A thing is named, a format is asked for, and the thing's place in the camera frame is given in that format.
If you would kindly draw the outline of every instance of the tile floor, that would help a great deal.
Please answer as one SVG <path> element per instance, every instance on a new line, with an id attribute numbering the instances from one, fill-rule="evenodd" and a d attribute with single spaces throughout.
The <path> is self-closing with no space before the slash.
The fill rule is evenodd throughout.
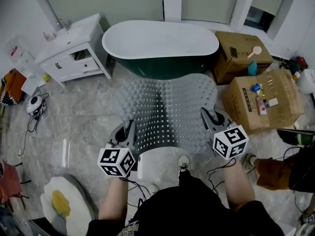
<path id="1" fill-rule="evenodd" d="M 277 69 L 278 64 L 272 64 L 271 69 Z M 27 219 L 43 217 L 40 195 L 44 185 L 52 176 L 69 173 L 75 176 L 83 185 L 88 200 L 97 214 L 97 207 L 104 197 L 109 178 L 97 167 L 96 160 L 99 150 L 105 145 L 111 131 L 121 123 L 120 118 L 112 109 L 111 99 L 115 90 L 125 82 L 136 79 L 137 76 L 127 69 L 115 64 L 112 80 L 104 75 L 90 76 L 66 83 L 61 88 L 51 81 L 42 89 L 48 92 L 48 110 L 41 117 L 37 132 L 26 136 L 23 160 L 23 179 L 32 179 L 24 185 L 24 193 L 30 199 L 26 201 L 25 216 Z M 224 86 L 218 87 L 219 96 Z M 315 123 L 315 109 L 311 97 L 301 95 L 304 101 L 305 114 L 299 119 L 300 128 Z M 29 117 L 26 104 L 7 108 L 6 115 L 10 118 L 10 130 L 1 138 L 1 152 L 10 164 L 20 162 L 18 153 L 23 150 L 24 137 Z M 248 150 L 262 158 L 279 158 L 289 145 L 282 142 L 276 131 L 270 131 L 250 136 Z M 187 152 L 173 147 L 154 149 L 144 154 L 143 178 L 131 179 L 141 181 L 148 187 L 155 182 L 160 189 L 178 184 L 178 159 Z M 201 178 L 208 186 L 207 171 L 217 166 L 218 158 L 213 153 L 190 155 L 192 174 Z M 212 176 L 214 184 L 222 181 L 222 172 Z M 295 226 L 298 210 L 294 205 L 294 196 L 290 191 L 269 191 L 256 186 L 255 176 L 249 174 L 253 183 L 256 198 L 262 201 L 275 220 Z M 218 187 L 220 198 L 227 206 L 224 184 Z M 140 196 L 138 189 L 129 192 L 129 203 L 137 205 Z M 309 195 L 297 195 L 298 205 L 303 208 Z M 128 206 L 127 220 L 136 208 Z"/>

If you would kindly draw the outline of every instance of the shoe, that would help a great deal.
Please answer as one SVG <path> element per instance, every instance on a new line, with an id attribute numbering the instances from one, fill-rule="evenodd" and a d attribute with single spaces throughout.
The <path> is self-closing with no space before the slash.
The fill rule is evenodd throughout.
<path id="1" fill-rule="evenodd" d="M 151 196 L 153 196 L 155 193 L 157 193 L 159 191 L 159 188 L 156 184 L 152 183 L 149 186 L 149 193 Z"/>
<path id="2" fill-rule="evenodd" d="M 189 171 L 189 158 L 182 155 L 178 161 L 179 173 L 184 171 Z"/>
<path id="3" fill-rule="evenodd" d="M 246 174 L 255 169 L 255 166 L 252 165 L 250 162 L 250 159 L 252 157 L 256 157 L 256 156 L 252 153 L 248 153 L 247 156 L 245 157 L 244 162 L 243 162 L 243 168 L 244 168 Z"/>

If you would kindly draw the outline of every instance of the white spoon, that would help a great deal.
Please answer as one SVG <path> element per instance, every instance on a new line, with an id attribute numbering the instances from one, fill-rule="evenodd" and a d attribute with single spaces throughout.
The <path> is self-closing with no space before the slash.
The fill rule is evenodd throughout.
<path id="1" fill-rule="evenodd" d="M 253 49 L 252 49 L 252 53 L 251 54 L 249 54 L 248 56 L 247 56 L 247 58 L 249 59 L 251 56 L 253 56 L 254 54 L 261 54 L 261 47 L 260 46 L 255 46 Z"/>

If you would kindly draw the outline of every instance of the bathtub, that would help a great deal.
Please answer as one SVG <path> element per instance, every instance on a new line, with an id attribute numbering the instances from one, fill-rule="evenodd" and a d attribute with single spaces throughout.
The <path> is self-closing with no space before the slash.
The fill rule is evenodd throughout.
<path id="1" fill-rule="evenodd" d="M 201 73 L 219 47 L 217 37 L 204 27 L 145 20 L 112 26 L 102 44 L 133 73 L 161 80 Z"/>

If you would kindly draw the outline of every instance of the perforated mat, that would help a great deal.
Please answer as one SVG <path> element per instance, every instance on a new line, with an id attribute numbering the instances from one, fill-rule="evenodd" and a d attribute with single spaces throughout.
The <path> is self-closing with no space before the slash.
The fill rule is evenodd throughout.
<path id="1" fill-rule="evenodd" d="M 135 120 L 139 154 L 159 147 L 203 153 L 210 151 L 210 134 L 200 109 L 213 111 L 217 94 L 211 78 L 189 74 L 173 80 L 133 81 L 118 89 L 114 104 L 125 127 L 129 120 Z"/>

